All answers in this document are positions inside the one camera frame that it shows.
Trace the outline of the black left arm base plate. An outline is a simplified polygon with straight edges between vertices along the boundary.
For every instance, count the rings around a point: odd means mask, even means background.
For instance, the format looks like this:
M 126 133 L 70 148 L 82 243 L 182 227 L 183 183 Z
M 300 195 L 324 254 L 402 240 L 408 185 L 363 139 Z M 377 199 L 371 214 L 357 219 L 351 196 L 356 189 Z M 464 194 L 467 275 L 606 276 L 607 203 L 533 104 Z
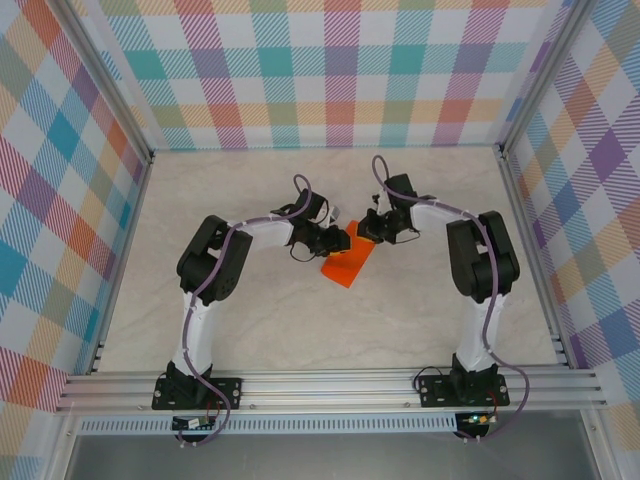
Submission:
M 241 378 L 209 378 L 208 383 L 219 390 L 229 401 L 230 409 L 240 406 L 242 393 Z M 172 379 L 161 377 L 156 381 L 152 410 L 206 410 L 225 409 L 225 401 L 194 377 Z

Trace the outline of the orange paper sheet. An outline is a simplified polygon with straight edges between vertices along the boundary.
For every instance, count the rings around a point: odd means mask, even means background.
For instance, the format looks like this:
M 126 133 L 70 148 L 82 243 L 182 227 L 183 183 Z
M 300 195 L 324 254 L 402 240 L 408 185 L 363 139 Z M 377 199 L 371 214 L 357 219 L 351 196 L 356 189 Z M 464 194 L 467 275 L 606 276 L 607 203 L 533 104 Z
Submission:
M 351 249 L 345 253 L 330 255 L 321 267 L 321 273 L 334 283 L 350 288 L 364 267 L 376 244 L 357 234 L 358 222 L 353 220 L 346 228 Z

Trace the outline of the grey metal panel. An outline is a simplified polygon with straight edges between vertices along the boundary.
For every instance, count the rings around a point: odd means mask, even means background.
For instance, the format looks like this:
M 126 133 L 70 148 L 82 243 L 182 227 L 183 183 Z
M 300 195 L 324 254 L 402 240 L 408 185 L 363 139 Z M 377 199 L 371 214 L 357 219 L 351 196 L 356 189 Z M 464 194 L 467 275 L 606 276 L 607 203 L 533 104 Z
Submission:
M 84 436 L 65 480 L 601 480 L 586 452 L 431 435 L 274 435 L 181 448 L 171 437 Z

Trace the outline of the aluminium side rail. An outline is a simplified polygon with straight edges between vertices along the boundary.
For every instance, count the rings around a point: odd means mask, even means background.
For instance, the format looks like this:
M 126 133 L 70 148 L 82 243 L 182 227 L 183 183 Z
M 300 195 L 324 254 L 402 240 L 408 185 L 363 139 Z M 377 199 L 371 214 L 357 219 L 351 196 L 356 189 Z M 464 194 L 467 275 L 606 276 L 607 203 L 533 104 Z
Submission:
M 124 278 L 127 261 L 135 236 L 135 230 L 144 203 L 144 198 L 151 178 L 151 172 L 155 163 L 155 159 L 156 153 L 152 152 L 150 159 L 146 162 L 145 167 L 142 171 L 140 189 L 134 203 L 134 208 L 128 220 L 127 228 L 125 230 L 126 235 L 124 237 L 123 249 L 116 264 L 114 279 L 111 282 L 111 288 L 109 291 L 109 297 L 107 299 L 104 312 L 102 313 L 100 321 L 98 322 L 97 330 L 95 331 L 95 338 L 90 344 L 90 355 L 88 356 L 83 366 L 83 375 L 92 374 L 94 372 L 94 369 L 97 367 L 97 364 L 99 363 L 100 354 L 98 353 L 98 351 L 104 347 L 106 338 L 108 336 L 108 331 L 115 311 L 117 298 Z
M 543 264 L 537 250 L 536 238 L 526 216 L 524 200 L 518 189 L 511 165 L 502 146 L 500 144 L 494 145 L 493 153 L 509 198 L 511 209 L 514 213 L 524 254 L 544 313 L 551 342 L 556 352 L 557 363 L 565 368 L 573 369 L 575 365 L 571 346 L 566 346 L 564 342 L 563 326 L 561 325 L 550 286 L 543 271 Z

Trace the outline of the long aluminium mounting rail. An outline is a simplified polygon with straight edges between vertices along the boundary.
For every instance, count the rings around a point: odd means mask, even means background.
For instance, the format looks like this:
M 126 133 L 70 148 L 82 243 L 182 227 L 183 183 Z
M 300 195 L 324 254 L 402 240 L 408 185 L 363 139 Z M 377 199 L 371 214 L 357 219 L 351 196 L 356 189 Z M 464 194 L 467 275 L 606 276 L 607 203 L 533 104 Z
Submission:
M 365 369 L 311 371 L 214 371 L 214 378 L 241 378 L 237 410 L 152 410 L 158 372 L 107 372 L 71 376 L 57 405 L 66 415 L 239 415 L 395 414 L 426 412 L 509 412 L 604 408 L 605 393 L 591 370 L 559 365 L 530 366 L 522 374 L 500 370 L 509 392 L 509 406 L 423 408 L 415 381 L 421 375 L 445 375 L 434 369 Z

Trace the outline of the small black circuit board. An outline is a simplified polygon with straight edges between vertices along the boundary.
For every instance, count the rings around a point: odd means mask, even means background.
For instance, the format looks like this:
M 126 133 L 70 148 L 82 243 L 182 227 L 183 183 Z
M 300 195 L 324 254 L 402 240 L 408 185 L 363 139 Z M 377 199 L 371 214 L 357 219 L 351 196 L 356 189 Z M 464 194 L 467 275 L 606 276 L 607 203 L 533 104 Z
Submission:
M 186 431 L 186 432 L 198 432 L 198 431 L 211 431 L 216 424 L 215 416 L 206 415 L 186 415 L 186 416 L 174 416 L 171 421 L 172 431 Z

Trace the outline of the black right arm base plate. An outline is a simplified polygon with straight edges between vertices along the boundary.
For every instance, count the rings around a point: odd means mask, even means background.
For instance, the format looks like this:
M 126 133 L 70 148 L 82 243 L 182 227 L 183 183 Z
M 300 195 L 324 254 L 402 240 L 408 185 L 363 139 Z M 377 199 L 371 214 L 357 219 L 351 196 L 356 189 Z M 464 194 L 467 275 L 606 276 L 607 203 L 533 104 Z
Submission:
M 502 375 L 498 376 L 497 386 L 480 387 L 464 398 L 456 392 L 449 375 L 421 375 L 415 381 L 415 387 L 423 408 L 510 405 L 509 392 Z

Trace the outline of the aluminium frame post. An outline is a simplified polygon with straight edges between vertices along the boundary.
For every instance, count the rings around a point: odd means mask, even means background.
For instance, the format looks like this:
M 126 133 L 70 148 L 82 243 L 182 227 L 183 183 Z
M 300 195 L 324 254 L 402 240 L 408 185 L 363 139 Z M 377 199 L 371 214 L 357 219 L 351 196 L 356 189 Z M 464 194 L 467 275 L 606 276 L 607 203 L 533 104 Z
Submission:
M 98 90 L 104 95 L 127 139 L 145 163 L 152 164 L 154 160 L 153 149 L 145 139 L 99 50 L 95 47 L 70 0 L 45 0 L 45 2 L 69 37 Z
M 508 97 L 510 110 L 494 144 L 499 162 L 508 158 L 524 134 L 597 3 L 598 0 L 549 1 L 536 26 L 533 45 L 527 48 L 522 81 L 516 92 Z

